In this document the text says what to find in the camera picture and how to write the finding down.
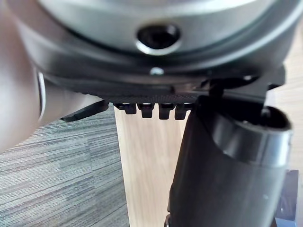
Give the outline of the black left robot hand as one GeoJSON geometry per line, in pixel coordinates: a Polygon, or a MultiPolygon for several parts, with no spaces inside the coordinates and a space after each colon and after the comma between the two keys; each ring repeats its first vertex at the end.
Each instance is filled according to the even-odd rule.
{"type": "Polygon", "coordinates": [[[54,59],[39,70],[57,85],[93,94],[128,114],[190,112],[169,192],[167,227],[268,227],[283,187],[292,126],[266,93],[284,84],[282,63],[184,61],[125,64],[54,59]]]}

